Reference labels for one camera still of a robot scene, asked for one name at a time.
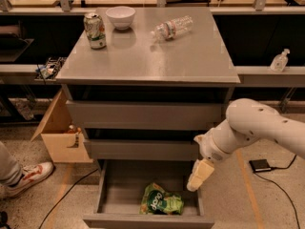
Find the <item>gray tabletop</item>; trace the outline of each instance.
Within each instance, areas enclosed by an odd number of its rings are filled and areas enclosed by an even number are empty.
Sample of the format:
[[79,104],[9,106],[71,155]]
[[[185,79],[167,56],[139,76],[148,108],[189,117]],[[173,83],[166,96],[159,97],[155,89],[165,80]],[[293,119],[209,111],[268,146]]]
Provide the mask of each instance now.
[[[238,75],[207,8],[136,8],[131,27],[118,31],[98,8],[106,27],[107,47],[93,50],[83,33],[64,67],[59,83],[228,83]],[[189,15],[193,29],[174,40],[155,43],[151,31],[164,21]]]

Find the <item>soda can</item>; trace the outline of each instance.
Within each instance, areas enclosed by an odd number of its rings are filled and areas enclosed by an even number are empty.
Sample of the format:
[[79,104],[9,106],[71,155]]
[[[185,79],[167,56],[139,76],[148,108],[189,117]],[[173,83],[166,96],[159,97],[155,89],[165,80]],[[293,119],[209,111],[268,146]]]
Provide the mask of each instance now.
[[106,47],[105,26],[102,17],[94,12],[85,14],[84,26],[92,49]]

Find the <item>cardboard box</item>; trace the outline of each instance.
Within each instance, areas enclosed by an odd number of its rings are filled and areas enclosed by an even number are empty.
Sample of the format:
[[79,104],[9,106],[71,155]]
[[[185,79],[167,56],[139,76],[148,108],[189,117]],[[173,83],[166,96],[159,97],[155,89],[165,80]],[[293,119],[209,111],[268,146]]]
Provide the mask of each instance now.
[[31,141],[41,135],[53,162],[92,162],[83,144],[83,134],[78,135],[78,145],[75,145],[76,134],[65,134],[72,124],[66,101],[63,90],[60,90],[45,112]]

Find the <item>snack bag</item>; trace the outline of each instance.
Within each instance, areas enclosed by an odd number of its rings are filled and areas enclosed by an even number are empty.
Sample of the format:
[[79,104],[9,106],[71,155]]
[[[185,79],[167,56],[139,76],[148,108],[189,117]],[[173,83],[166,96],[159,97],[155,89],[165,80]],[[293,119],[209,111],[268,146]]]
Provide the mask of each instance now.
[[145,189],[140,214],[181,215],[183,205],[180,195],[168,193],[153,182]]

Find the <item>white bowl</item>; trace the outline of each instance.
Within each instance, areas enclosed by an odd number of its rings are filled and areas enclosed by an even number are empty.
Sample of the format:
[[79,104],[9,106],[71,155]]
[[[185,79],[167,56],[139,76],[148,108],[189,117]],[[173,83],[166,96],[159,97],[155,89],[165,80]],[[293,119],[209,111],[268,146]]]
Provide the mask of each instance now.
[[106,10],[110,22],[118,29],[125,30],[132,23],[135,10],[127,6],[117,6]]

